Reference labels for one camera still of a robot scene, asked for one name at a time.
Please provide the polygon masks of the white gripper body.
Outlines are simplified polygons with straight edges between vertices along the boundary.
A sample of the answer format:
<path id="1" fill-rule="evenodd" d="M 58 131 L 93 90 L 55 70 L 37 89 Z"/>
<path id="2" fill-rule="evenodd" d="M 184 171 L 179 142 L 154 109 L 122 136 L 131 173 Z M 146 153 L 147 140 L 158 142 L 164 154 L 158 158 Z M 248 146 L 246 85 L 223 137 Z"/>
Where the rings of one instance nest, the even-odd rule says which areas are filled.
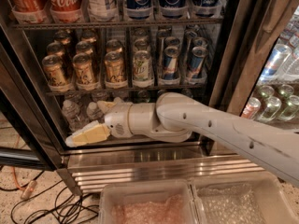
<path id="1" fill-rule="evenodd" d="M 124 102 L 120 97 L 114 99 L 114 105 L 105 114 L 105 124 L 116 138 L 133 136 L 129 127 L 129 111 L 131 102 Z"/>

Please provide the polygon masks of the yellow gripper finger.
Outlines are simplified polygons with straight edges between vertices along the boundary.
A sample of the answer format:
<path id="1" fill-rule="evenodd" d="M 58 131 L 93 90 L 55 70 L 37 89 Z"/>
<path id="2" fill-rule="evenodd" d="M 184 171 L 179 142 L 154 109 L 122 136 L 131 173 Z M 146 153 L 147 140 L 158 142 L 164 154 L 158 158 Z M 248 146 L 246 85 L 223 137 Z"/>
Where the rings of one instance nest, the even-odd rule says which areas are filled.
<path id="1" fill-rule="evenodd" d="M 68 147 L 81 147 L 93 143 L 106 141 L 110 136 L 110 130 L 104 123 L 97 120 L 72 133 L 65 139 Z"/>
<path id="2" fill-rule="evenodd" d="M 101 111 L 106 114 L 110 108 L 112 108 L 115 103 L 114 102 L 107 102 L 107 101 L 98 101 L 97 102 L 98 107 L 101 109 Z"/>

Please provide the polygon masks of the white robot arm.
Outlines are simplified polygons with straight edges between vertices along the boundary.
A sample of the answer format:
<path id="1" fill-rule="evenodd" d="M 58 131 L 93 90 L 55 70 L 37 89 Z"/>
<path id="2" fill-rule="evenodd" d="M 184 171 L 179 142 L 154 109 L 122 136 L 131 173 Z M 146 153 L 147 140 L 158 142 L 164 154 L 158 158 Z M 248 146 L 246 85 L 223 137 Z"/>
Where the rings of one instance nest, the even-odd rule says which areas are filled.
<path id="1" fill-rule="evenodd" d="M 200 133 L 299 186 L 299 135 L 203 105 L 181 93 L 167 92 L 155 103 L 100 102 L 105 121 L 92 121 L 65 140 L 69 147 L 103 142 L 109 136 L 145 135 L 180 143 Z"/>

